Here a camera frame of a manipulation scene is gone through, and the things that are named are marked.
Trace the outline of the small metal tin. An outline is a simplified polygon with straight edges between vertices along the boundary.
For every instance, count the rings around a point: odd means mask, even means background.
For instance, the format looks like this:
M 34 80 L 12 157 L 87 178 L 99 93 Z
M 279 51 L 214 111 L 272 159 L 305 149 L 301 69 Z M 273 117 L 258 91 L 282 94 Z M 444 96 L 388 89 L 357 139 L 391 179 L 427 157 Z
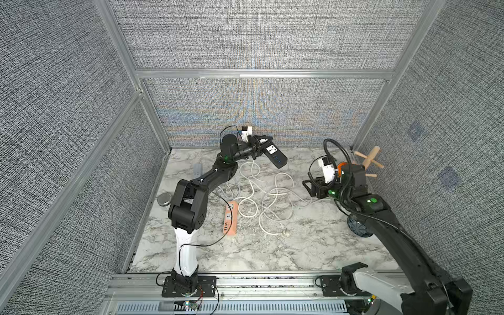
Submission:
M 171 204 L 172 194 L 170 192 L 163 192 L 157 197 L 157 204 L 160 207 L 168 207 Z

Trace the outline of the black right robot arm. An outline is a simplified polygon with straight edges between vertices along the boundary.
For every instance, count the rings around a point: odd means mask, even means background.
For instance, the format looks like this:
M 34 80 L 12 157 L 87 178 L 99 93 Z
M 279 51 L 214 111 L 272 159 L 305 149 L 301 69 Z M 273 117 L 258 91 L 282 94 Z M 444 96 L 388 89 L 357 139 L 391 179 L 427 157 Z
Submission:
M 331 198 L 339 210 L 348 211 L 347 224 L 355 234 L 364 227 L 366 234 L 377 236 L 408 280 L 388 280 L 357 262 L 341 269 L 336 287 L 340 293 L 370 293 L 402 314 L 468 314 L 471 286 L 441 269 L 405 231 L 388 203 L 368 190 L 363 166 L 342 163 L 333 170 L 331 182 L 310 177 L 303 186 L 310 196 Z

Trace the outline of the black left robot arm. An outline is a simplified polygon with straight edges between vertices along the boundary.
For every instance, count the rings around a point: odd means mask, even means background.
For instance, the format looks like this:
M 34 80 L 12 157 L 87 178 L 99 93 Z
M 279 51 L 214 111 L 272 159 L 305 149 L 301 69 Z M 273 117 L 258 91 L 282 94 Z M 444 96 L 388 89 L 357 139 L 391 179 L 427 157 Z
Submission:
M 212 168 L 190 181 L 180 180 L 171 199 L 168 217 L 177 240 L 176 262 L 171 279 L 189 291 L 198 287 L 197 232 L 206 216 L 210 194 L 221 184 L 231 180 L 238 162 L 265 155 L 278 169 L 287 164 L 287 157 L 272 141 L 271 136 L 248 135 L 240 140 L 236 135 L 225 135 L 220 140 L 220 153 Z

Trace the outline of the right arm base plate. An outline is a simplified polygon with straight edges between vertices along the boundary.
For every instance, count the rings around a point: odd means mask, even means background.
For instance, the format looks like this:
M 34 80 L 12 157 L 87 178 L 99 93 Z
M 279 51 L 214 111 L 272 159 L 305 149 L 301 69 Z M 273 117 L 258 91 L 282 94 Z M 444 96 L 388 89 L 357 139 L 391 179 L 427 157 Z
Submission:
M 371 298 L 371 294 L 357 289 L 355 286 L 346 287 L 340 276 L 322 275 L 315 278 L 314 284 L 322 290 L 324 297 L 359 297 Z

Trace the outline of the grey cup with spoons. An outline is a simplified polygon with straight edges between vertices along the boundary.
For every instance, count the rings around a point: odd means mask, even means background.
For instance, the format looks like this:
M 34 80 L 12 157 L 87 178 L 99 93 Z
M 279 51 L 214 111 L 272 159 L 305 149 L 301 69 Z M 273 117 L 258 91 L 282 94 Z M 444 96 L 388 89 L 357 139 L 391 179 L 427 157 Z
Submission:
M 350 231 L 353 232 L 355 235 L 361 238 L 370 238 L 374 235 L 373 232 L 370 232 L 367 226 L 361 223 L 360 221 L 353 219 L 350 216 L 347 217 L 346 221 Z

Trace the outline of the wooden mug tree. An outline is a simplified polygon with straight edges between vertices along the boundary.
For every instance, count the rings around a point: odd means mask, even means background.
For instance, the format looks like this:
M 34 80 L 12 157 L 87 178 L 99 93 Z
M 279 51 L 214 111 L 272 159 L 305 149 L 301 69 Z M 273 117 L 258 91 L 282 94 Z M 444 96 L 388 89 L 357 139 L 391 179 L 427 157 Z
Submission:
M 365 177 L 371 178 L 371 179 L 376 179 L 378 178 L 378 174 L 376 173 L 369 173 L 368 169 L 370 166 L 374 165 L 378 167 L 379 169 L 384 169 L 385 166 L 378 162 L 376 160 L 376 157 L 379 155 L 381 152 L 381 148 L 379 146 L 374 146 L 367 154 L 359 152 L 358 150 L 355 150 L 353 152 L 354 156 L 357 158 L 361 158 L 362 161 L 359 163 L 358 161 L 353 163 L 353 168 L 361 173 L 364 174 Z

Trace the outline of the orange mug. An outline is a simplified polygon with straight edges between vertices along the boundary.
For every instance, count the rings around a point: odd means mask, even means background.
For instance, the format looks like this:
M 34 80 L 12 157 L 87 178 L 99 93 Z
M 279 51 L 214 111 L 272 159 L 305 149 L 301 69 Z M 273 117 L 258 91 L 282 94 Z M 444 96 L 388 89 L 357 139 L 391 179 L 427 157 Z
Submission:
M 345 167 L 347 165 L 347 162 L 341 162 L 338 166 L 337 166 L 337 170 L 338 170 L 338 173 L 341 174 L 342 172 L 342 168 Z

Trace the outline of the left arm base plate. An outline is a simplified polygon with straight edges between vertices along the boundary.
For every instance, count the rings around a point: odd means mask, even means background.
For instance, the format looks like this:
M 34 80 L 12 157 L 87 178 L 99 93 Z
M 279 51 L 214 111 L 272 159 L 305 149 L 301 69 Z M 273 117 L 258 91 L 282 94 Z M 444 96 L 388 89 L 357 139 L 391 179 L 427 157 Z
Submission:
M 165 278 L 161 296 L 165 298 L 214 297 L 216 276 L 181 276 L 177 273 Z

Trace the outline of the aluminium front rail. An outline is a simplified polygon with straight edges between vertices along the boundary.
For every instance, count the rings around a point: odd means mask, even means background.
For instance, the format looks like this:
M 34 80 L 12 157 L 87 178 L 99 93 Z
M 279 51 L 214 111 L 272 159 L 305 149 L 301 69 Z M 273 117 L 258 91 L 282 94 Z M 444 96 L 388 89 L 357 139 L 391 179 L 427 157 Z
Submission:
M 212 272 L 204 293 L 161 295 L 161 276 L 112 277 L 99 314 L 400 314 L 413 293 L 399 270 L 356 273 L 356 294 L 344 294 L 338 271 Z

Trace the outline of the light blue power strip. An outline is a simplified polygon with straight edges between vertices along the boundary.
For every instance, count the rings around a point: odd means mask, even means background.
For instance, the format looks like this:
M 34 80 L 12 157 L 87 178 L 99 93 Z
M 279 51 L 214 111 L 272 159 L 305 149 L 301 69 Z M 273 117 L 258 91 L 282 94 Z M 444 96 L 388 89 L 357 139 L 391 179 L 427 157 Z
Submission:
M 199 178 L 203 175 L 203 165 L 202 164 L 194 164 L 193 165 L 193 176 L 194 178 Z

